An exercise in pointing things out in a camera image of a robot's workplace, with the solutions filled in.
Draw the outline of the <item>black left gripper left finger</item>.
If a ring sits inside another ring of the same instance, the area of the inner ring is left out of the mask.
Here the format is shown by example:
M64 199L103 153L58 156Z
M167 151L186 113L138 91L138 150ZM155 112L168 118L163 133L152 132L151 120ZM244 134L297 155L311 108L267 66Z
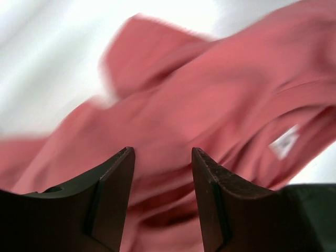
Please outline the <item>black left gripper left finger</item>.
M42 193L1 191L1 251L119 251L134 149Z

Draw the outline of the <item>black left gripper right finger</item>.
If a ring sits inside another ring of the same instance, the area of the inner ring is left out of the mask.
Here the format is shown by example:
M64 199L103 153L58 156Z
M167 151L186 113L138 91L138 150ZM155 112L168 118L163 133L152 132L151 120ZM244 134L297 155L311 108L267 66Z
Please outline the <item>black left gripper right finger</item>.
M324 251L299 199L257 186L192 149L205 251Z

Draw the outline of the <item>red t shirt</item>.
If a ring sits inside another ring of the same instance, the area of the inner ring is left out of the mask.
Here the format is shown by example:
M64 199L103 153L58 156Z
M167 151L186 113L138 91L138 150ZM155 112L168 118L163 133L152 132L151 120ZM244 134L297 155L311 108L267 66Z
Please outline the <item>red t shirt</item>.
M103 70L115 104L90 99L50 135L1 140L1 191L42 193L131 147L119 251L205 251L192 173L200 148L296 196L335 251L335 186L289 185L335 141L335 1L298 1L218 40L135 15Z

